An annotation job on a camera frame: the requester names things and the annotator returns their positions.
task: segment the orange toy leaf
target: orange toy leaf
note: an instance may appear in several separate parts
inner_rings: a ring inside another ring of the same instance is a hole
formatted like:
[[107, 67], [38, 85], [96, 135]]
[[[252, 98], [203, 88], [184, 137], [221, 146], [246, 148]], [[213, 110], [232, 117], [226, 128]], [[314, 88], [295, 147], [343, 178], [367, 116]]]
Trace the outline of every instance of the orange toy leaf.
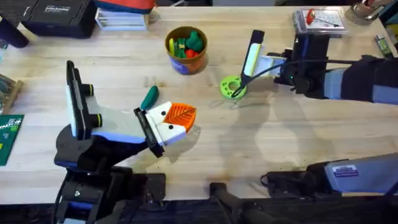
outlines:
[[172, 107], [163, 122], [184, 126], [189, 132], [195, 121], [196, 114], [197, 110], [193, 106], [183, 103], [172, 103]]

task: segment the wooden tabletop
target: wooden tabletop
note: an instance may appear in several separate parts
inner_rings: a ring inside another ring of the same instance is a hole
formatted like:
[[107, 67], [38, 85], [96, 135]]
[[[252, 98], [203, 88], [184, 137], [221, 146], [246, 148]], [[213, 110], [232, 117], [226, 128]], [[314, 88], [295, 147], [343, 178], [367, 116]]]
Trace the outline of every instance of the wooden tabletop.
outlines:
[[[159, 7], [147, 32], [96, 29], [88, 40], [39, 38], [23, 30], [31, 44], [9, 47], [0, 63], [0, 73], [25, 82], [12, 109], [25, 119], [7, 166], [0, 167], [0, 203], [55, 200], [65, 175], [53, 159], [57, 135], [68, 124], [67, 60], [74, 61], [85, 83], [94, 85], [103, 106], [132, 111], [156, 84], [158, 103], [197, 107], [188, 137], [165, 148], [163, 158], [147, 150], [122, 163], [136, 172], [166, 173], [166, 199], [208, 198], [213, 181], [227, 182], [238, 197], [266, 197], [259, 178], [267, 171], [397, 152], [398, 106], [313, 100], [272, 80], [251, 83], [237, 103], [223, 99], [218, 85], [240, 74], [253, 29], [265, 31], [266, 52], [293, 46], [294, 9]], [[373, 41], [376, 34], [387, 37], [379, 20], [370, 26], [347, 24], [347, 36], [330, 40], [331, 59], [382, 57]], [[199, 74], [179, 75], [170, 65], [164, 38], [178, 26], [197, 27], [208, 37], [208, 65]]]

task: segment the white box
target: white box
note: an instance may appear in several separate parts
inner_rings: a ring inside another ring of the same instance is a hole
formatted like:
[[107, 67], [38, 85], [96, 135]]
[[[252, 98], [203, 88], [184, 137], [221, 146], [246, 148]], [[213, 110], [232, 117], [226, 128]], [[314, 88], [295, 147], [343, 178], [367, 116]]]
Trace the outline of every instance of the white box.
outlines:
[[147, 30], [149, 15], [98, 8], [95, 20], [103, 30]]

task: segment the black case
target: black case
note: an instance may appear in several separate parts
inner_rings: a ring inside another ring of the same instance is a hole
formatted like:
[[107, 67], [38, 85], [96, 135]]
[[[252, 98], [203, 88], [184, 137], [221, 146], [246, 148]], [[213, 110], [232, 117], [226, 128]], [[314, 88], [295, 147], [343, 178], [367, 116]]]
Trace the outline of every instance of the black case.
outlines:
[[91, 0], [37, 0], [21, 22], [36, 35], [84, 39], [93, 33], [96, 10]]

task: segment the cup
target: cup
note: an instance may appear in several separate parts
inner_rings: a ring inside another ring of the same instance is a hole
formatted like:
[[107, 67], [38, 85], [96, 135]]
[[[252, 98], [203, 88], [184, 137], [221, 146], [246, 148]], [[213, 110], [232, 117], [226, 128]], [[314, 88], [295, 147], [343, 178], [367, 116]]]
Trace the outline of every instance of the cup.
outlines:
[[[191, 34], [191, 31], [196, 31], [198, 33], [198, 36], [202, 39], [203, 41], [203, 50], [196, 56], [192, 58], [178, 58], [170, 53], [169, 50], [169, 40], [171, 38], [174, 39], [174, 41], [177, 41], [178, 38], [188, 38]], [[200, 29], [195, 28], [195, 27], [178, 27], [169, 34], [167, 34], [167, 37], [165, 39], [165, 47], [166, 51], [169, 55], [171, 64], [176, 71], [181, 73], [182, 75], [189, 75], [196, 73], [197, 71], [203, 69], [203, 67], [206, 65], [206, 49], [207, 49], [207, 37], [205, 33], [203, 33]]]

